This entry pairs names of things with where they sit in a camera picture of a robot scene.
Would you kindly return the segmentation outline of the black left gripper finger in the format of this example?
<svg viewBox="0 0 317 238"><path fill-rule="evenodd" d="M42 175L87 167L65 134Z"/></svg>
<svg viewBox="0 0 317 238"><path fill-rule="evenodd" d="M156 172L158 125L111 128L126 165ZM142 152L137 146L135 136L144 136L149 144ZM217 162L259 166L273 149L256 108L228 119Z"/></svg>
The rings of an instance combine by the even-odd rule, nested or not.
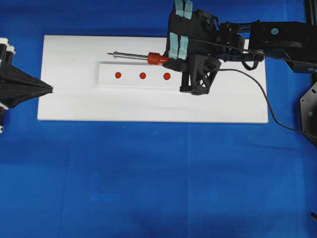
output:
<svg viewBox="0 0 317 238"><path fill-rule="evenodd" d="M33 98L52 93L52 88L8 88L0 90L0 102L8 108Z"/></svg>
<svg viewBox="0 0 317 238"><path fill-rule="evenodd" d="M0 64L0 82L8 84L17 84L20 86L35 86L53 91L53 87L41 81L40 79L30 76L24 71L14 67L9 63Z"/></svg>

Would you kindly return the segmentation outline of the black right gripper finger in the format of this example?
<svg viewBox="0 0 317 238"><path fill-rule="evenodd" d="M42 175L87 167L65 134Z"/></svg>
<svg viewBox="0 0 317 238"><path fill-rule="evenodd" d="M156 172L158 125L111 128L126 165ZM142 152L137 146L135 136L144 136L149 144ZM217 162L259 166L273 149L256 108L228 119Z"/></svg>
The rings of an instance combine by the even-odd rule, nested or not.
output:
<svg viewBox="0 0 317 238"><path fill-rule="evenodd" d="M197 21L190 0L175 0L168 21L168 32L191 34Z"/></svg>
<svg viewBox="0 0 317 238"><path fill-rule="evenodd" d="M166 44L166 53L169 60L165 63L165 68L188 68L188 45L187 36L179 36L170 32Z"/></svg>

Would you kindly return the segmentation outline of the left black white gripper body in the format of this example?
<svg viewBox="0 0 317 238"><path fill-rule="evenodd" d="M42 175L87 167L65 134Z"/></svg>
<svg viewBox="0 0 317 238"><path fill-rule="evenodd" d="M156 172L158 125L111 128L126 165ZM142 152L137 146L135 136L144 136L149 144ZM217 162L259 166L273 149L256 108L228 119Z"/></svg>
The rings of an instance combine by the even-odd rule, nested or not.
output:
<svg viewBox="0 0 317 238"><path fill-rule="evenodd" d="M16 49L14 46L9 44L9 40L7 38L0 39L0 63L7 62L11 63L13 56L16 53ZM0 104L0 132L3 133L3 118L4 111L8 110L8 107L3 103Z"/></svg>

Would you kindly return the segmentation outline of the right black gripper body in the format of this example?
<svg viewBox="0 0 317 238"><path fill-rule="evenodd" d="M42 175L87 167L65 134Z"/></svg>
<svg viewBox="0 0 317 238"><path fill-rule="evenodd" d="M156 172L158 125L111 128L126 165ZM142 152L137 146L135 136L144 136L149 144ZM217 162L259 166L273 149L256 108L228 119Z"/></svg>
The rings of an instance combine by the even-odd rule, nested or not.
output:
<svg viewBox="0 0 317 238"><path fill-rule="evenodd" d="M245 39L241 36L245 24L220 23L216 16L201 9L193 12L192 19L195 22L190 39L203 47L202 52L223 61L245 60Z"/></svg>

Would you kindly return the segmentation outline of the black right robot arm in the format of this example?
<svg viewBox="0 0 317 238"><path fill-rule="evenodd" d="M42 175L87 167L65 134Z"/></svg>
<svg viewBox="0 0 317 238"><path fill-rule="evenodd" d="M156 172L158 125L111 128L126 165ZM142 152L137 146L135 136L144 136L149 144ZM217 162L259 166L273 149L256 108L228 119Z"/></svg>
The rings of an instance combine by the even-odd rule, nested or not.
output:
<svg viewBox="0 0 317 238"><path fill-rule="evenodd" d="M164 67L191 76L241 62L254 70L265 58L285 61L295 73L317 71L317 27L301 22L220 23L191 1L175 1L168 20Z"/></svg>

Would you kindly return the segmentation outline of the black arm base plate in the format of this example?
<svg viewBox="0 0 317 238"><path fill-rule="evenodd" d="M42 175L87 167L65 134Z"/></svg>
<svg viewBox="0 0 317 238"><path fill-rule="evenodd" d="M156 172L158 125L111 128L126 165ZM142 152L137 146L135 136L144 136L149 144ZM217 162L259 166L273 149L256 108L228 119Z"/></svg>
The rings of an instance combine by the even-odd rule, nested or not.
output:
<svg viewBox="0 0 317 238"><path fill-rule="evenodd" d="M300 98L300 111L302 130L314 136L306 138L317 146L317 83Z"/></svg>

